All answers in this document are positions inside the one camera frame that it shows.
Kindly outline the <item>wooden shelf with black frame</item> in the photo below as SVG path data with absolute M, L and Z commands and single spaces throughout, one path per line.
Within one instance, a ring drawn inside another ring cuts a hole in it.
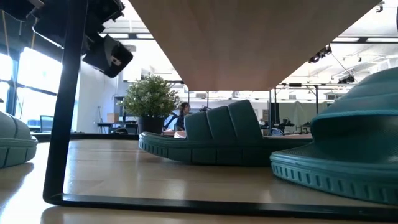
M 374 8 L 379 0 L 130 0 L 185 83 L 200 90 L 266 90 Z M 347 218 L 398 222 L 398 205 L 344 207 L 97 197 L 63 193 L 86 6 L 70 3 L 43 199 L 68 207 L 152 212 Z

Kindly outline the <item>long ceiling light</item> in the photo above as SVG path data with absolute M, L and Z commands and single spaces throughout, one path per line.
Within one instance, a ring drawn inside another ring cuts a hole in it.
M 154 37 L 150 33 L 103 33 L 100 36 L 105 37 L 106 35 L 118 39 L 118 40 L 154 40 Z

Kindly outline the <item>black background workstation frame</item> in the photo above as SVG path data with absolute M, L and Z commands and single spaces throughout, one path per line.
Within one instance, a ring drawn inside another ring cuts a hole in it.
M 353 87 L 341 83 L 280 83 L 269 92 L 269 121 L 308 127 L 318 113 Z

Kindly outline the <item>small potted green plant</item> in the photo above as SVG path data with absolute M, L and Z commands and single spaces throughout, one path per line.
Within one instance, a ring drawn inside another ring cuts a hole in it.
M 148 75 L 129 85 L 119 104 L 137 118 L 140 133 L 161 134 L 164 121 L 180 103 L 178 91 L 158 75 Z

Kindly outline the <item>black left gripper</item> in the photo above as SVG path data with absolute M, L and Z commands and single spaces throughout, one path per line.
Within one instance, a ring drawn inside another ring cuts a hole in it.
M 44 5 L 32 11 L 37 19 L 33 26 L 36 34 L 49 42 L 64 47 L 68 20 L 68 3 L 81 0 L 43 0 Z M 124 46 L 110 36 L 102 37 L 104 23 L 123 15 L 121 0 L 87 0 L 85 35 L 81 54 L 95 50 L 109 50 L 112 55 L 123 55 Z

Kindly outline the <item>background laptop screen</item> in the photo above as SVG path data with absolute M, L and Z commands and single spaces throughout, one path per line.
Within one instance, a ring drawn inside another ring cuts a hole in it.
M 53 116 L 40 115 L 40 131 L 51 132 L 53 128 Z

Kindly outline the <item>person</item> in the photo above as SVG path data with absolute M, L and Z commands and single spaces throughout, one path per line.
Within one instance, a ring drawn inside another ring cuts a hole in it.
M 179 114 L 175 117 L 174 131 L 184 131 L 185 130 L 185 117 L 190 114 L 190 104 L 188 102 L 183 102 L 178 107 Z

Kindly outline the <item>black background desk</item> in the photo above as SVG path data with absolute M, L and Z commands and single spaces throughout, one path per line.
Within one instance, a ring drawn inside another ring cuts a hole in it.
M 123 123 L 123 122 L 97 123 L 96 125 L 98 128 L 98 132 L 100 134 L 111 134 L 119 128 L 126 129 L 128 134 L 137 134 L 138 133 L 138 125 L 135 122 L 133 122 L 133 123 Z

